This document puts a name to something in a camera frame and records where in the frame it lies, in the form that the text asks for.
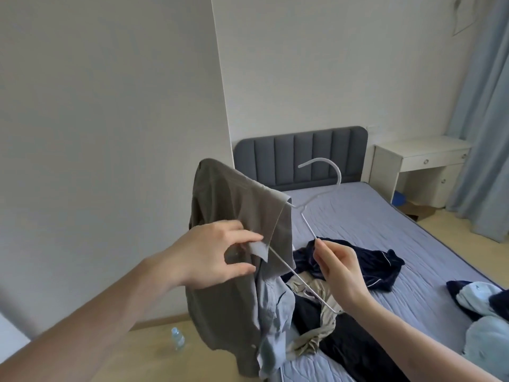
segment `baseboard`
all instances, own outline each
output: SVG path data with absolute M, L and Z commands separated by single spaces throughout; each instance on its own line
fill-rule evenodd
M 135 331 L 137 329 L 148 328 L 148 327 L 156 327 L 158 325 L 178 323 L 178 322 L 181 322 L 184 320 L 191 320 L 191 317 L 189 316 L 189 314 L 166 316 L 164 318 L 150 319 L 150 320 L 145 320 L 143 322 L 137 322 L 131 328 L 130 331 Z

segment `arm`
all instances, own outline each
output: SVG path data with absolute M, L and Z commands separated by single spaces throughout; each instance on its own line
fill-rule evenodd
M 498 381 L 379 305 L 366 288 L 351 248 L 317 239 L 314 257 L 334 299 L 373 336 L 411 381 Z
M 253 273 L 248 263 L 227 265 L 224 254 L 232 244 L 261 239 L 239 221 L 191 229 L 6 360 L 0 380 L 90 380 L 118 340 L 170 289 L 205 288 Z

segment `black garment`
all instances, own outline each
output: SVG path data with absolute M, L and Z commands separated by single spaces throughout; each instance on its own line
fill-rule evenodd
M 470 319 L 472 319 L 474 322 L 478 321 L 480 318 L 482 318 L 481 314 L 478 314 L 475 311 L 469 310 L 468 308 L 463 307 L 461 304 L 458 303 L 456 300 L 456 295 L 458 295 L 463 287 L 465 287 L 467 284 L 470 284 L 471 282 L 467 282 L 465 280 L 450 280 L 447 283 L 445 283 L 445 286 L 447 287 L 447 290 L 449 291 L 451 297 L 453 298 L 454 303 L 465 313 L 468 315 Z
M 341 245 L 349 246 L 353 248 L 359 259 L 360 270 L 364 276 L 364 282 L 369 289 L 379 289 L 382 291 L 390 291 L 392 285 L 396 281 L 396 278 L 400 274 L 401 267 L 405 264 L 405 261 L 396 256 L 396 253 L 392 249 L 387 252 L 381 250 L 368 250 L 354 246 L 345 240 L 333 240 L 331 238 L 320 237 L 321 240 L 327 240 L 337 242 Z M 307 246 L 301 249 L 293 251 L 293 259 L 296 273 L 308 271 L 313 277 L 317 279 L 325 280 L 323 277 L 320 266 L 313 258 L 313 252 L 315 251 L 315 241 L 311 240 Z M 288 273 L 281 276 L 283 281 L 286 283 L 292 277 L 293 273 Z
M 509 321 L 509 289 L 491 295 L 488 300 L 493 311 L 506 321 Z
M 320 311 L 319 302 L 295 295 L 292 322 L 299 334 L 320 327 Z M 336 328 L 319 347 L 358 382 L 408 381 L 378 342 L 346 313 L 336 316 Z

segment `water bottle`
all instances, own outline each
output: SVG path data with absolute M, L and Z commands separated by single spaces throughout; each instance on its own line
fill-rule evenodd
M 172 339 L 175 344 L 175 350 L 181 350 L 186 343 L 186 340 L 178 328 L 172 328 Z

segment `wooden floor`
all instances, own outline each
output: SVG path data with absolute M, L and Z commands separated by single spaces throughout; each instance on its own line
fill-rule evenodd
M 509 288 L 509 238 L 504 244 L 470 232 L 467 220 L 444 210 L 419 224 L 500 286 Z M 184 334 L 186 347 L 175 352 L 171 328 Z M 200 340 L 190 321 L 132 331 L 118 345 L 94 382 L 240 382 L 235 358 L 211 351 Z

